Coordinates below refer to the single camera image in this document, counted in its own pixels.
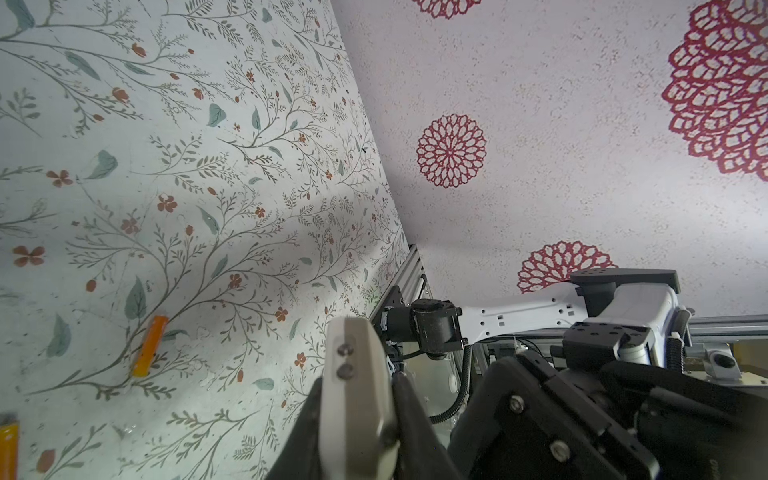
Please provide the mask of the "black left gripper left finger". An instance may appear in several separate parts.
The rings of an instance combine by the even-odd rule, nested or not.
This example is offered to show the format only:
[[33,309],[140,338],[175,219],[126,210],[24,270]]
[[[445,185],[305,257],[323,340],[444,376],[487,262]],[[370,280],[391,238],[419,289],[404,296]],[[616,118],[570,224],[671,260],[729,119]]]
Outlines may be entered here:
[[266,480],[320,480],[319,424],[322,379],[318,378],[299,413],[286,444]]

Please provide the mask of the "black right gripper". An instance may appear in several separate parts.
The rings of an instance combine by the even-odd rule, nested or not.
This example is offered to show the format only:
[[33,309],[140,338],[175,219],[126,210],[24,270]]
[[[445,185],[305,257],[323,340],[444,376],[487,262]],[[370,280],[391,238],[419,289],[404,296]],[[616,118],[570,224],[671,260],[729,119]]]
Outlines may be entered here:
[[763,479],[767,402],[658,367],[495,361],[448,453],[468,479]]

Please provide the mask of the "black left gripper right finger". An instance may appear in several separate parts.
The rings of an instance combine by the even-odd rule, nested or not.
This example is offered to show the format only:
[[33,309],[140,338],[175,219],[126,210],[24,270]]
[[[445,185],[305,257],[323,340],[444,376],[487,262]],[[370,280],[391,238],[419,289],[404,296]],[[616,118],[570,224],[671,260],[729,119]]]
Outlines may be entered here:
[[392,377],[399,450],[394,479],[461,479],[403,372]]

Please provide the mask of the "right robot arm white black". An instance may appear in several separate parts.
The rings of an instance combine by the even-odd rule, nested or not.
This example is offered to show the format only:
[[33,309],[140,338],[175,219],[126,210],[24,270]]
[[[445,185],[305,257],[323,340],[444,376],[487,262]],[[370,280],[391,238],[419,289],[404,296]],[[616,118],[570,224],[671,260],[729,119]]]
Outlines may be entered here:
[[695,344],[672,270],[593,268],[460,307],[400,295],[373,326],[401,347],[463,355],[448,446],[466,479],[763,479],[767,391]]

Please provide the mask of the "beige remote control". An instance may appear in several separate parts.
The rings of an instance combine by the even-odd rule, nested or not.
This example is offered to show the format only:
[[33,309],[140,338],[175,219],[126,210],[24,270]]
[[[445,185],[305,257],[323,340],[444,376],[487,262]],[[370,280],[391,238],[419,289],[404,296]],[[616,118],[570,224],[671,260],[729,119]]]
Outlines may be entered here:
[[327,324],[318,453],[324,479],[391,479],[398,456],[391,373],[371,322]]

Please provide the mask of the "orange battery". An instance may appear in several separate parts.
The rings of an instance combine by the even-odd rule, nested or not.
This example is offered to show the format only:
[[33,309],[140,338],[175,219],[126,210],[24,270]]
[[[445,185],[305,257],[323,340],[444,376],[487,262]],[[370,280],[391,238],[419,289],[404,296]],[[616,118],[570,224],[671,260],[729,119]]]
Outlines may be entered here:
[[19,423],[3,424],[0,428],[0,480],[16,480],[19,452]]
[[131,375],[134,378],[142,378],[149,375],[154,356],[162,342],[168,322],[169,318],[165,315],[156,315],[153,318],[133,366]]

